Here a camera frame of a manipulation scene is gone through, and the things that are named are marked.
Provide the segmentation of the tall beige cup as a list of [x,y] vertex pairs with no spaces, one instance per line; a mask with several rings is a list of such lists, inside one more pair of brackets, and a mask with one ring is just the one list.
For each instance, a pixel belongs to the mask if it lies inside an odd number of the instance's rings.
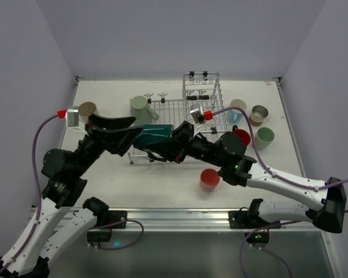
[[91,101],[84,102],[79,105],[78,108],[79,116],[82,118],[87,118],[90,115],[99,115],[99,110],[97,105]]

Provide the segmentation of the dark teal mug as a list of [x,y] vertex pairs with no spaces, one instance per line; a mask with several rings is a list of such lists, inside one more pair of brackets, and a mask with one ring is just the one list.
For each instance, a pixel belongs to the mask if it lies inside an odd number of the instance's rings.
[[142,132],[135,139],[133,143],[133,147],[146,152],[148,159],[150,162],[159,161],[166,162],[166,159],[156,156],[153,152],[151,152],[147,146],[148,144],[153,144],[161,141],[165,141],[171,138],[173,125],[170,124],[153,124],[153,125],[143,125]]

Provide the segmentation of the pink cup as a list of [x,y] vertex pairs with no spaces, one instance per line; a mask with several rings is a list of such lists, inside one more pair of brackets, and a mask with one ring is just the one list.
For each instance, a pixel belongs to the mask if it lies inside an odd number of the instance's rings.
[[214,169],[205,169],[200,175],[200,187],[205,192],[212,192],[219,184],[220,177]]

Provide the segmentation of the sage green mug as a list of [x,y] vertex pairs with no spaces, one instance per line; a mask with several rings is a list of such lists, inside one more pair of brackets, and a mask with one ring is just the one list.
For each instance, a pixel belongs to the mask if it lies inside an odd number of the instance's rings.
[[160,118],[145,96],[135,96],[130,100],[130,114],[136,118],[133,123],[135,126],[149,125]]

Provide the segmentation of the light blue mug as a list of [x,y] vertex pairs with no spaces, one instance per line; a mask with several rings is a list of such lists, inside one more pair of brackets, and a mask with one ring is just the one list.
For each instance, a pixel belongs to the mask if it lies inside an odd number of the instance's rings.
[[[234,99],[230,102],[229,107],[238,107],[241,108],[244,112],[247,109],[247,104],[244,100]],[[239,122],[243,117],[243,114],[238,109],[231,109],[227,111],[227,120],[231,123]]]

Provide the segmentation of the red mug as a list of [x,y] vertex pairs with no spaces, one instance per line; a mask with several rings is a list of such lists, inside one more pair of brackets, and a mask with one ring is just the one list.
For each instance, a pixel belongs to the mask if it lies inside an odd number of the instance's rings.
[[248,146],[251,143],[251,136],[246,130],[239,129],[237,125],[234,125],[232,131],[239,136],[245,146]]

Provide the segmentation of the light green cup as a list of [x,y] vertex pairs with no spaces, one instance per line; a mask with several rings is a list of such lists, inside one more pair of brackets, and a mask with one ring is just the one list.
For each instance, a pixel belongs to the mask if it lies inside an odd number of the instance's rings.
[[261,127],[253,138],[253,147],[257,151],[266,149],[275,139],[275,133],[268,127]]

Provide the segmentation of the cream brown cup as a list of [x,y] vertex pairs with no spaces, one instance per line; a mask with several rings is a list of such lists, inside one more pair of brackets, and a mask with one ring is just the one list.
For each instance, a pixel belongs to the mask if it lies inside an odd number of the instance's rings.
[[252,108],[249,115],[249,120],[252,126],[260,126],[264,120],[268,117],[269,111],[262,105],[256,105]]

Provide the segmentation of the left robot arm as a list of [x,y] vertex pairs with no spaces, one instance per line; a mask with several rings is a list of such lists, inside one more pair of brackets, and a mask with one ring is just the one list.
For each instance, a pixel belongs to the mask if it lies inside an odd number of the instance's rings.
[[41,173],[48,178],[39,194],[35,214],[14,246],[0,257],[1,277],[48,277],[50,266],[67,247],[90,229],[110,229],[127,222],[109,219],[109,206],[96,197],[87,199],[74,218],[57,229],[86,187],[82,175],[104,151],[124,156],[142,132],[134,116],[104,118],[92,114],[86,134],[74,151],[51,149],[43,158]]

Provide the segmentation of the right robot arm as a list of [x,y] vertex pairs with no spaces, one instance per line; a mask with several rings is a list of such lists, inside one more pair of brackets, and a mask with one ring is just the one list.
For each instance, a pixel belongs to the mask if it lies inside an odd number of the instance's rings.
[[247,212],[236,216],[244,227],[280,227],[283,221],[300,221],[326,232],[343,230],[346,194],[341,180],[310,180],[270,168],[261,159],[246,156],[246,145],[232,131],[210,142],[184,121],[169,139],[149,143],[146,148],[175,163],[190,156],[219,167],[218,175],[230,185],[263,189],[289,199],[286,203],[254,199]]

